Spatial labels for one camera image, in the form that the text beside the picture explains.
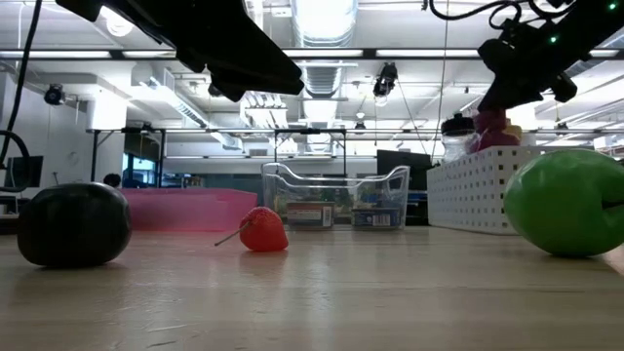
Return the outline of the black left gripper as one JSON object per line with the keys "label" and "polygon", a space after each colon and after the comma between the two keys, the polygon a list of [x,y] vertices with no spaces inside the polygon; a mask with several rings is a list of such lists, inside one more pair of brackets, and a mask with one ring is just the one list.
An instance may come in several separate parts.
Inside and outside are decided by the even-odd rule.
{"label": "black left gripper", "polygon": [[95,22],[107,9],[159,44],[195,73],[207,70],[213,86],[232,101],[246,92],[297,95],[301,69],[248,16],[237,0],[56,0]]}

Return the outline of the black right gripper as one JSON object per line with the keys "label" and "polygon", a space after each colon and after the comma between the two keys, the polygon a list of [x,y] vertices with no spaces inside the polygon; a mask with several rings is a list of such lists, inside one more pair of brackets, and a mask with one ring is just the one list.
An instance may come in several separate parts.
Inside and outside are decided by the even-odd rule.
{"label": "black right gripper", "polygon": [[486,40],[478,54],[494,73],[480,110],[493,111],[541,101],[547,90],[560,102],[574,98],[577,86],[566,70],[585,56],[585,50],[552,25],[535,28],[507,21],[501,35]]}

